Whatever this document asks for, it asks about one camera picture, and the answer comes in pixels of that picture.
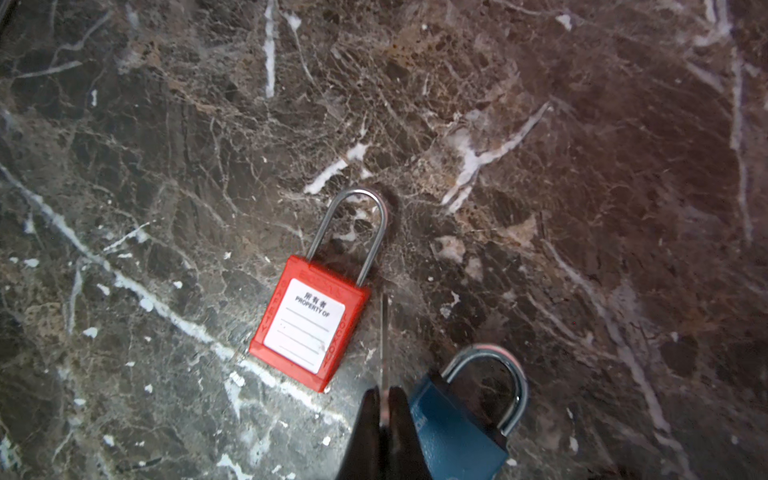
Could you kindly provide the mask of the blue padlock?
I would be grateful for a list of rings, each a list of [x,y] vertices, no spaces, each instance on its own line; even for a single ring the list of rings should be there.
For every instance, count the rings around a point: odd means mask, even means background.
[[[452,381],[478,359],[498,361],[509,372],[515,395],[496,424],[482,422],[450,392]],[[529,402],[520,362],[496,344],[476,343],[460,350],[442,369],[430,369],[409,397],[425,461],[434,479],[492,479],[508,458],[507,437]]]

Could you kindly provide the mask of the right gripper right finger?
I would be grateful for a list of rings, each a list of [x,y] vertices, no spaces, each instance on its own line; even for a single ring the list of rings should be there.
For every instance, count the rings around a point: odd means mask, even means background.
[[[405,391],[391,387],[387,404],[386,478],[431,480]]]

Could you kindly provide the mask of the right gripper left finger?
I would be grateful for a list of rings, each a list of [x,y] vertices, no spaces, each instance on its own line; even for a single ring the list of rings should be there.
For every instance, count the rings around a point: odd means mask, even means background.
[[[368,389],[362,397],[336,480],[378,480],[380,472],[380,393]]]

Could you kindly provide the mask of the red padlock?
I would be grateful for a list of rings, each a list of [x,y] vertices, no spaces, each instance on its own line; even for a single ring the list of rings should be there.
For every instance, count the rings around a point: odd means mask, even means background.
[[[356,280],[314,261],[336,209],[350,196],[370,198],[379,228]],[[332,200],[305,256],[290,256],[248,352],[293,380],[322,393],[337,372],[351,335],[370,297],[365,286],[386,236],[389,210],[375,190],[350,187]]]

